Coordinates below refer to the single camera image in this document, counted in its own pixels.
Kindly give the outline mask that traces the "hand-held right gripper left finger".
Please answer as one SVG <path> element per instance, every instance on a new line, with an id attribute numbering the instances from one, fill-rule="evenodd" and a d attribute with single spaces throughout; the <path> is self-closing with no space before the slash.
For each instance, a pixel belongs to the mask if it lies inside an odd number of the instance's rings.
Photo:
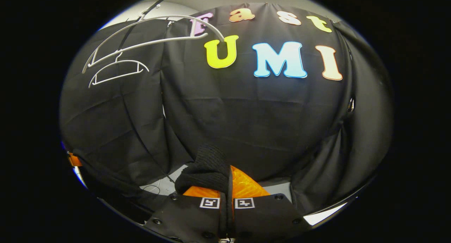
<path id="1" fill-rule="evenodd" d="M 170 242 L 231 238 L 231 190 L 230 166 L 185 166 L 144 227 Z"/>

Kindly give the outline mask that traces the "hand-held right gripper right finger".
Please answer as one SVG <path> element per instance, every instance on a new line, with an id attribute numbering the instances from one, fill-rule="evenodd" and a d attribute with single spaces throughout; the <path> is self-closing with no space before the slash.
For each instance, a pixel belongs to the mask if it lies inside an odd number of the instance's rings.
<path id="1" fill-rule="evenodd" d="M 231 236 L 236 242 L 284 242 L 311 230 L 285 194 L 270 194 L 235 166 L 231 177 Z"/>

